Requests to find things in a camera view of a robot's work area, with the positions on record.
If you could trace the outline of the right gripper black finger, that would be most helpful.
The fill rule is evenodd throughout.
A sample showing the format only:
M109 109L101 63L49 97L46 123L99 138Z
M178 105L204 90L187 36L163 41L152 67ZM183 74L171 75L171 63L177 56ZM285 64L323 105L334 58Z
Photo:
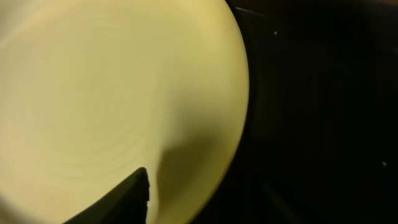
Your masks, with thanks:
M146 224L149 188L147 170L140 167L65 224Z

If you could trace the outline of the yellow plate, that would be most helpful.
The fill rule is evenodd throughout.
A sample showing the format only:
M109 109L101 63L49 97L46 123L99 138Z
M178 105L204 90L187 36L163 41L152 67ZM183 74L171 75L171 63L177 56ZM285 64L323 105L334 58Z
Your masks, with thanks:
M147 223L188 223L238 148L249 96L225 1L2 1L1 222L99 223L143 167Z

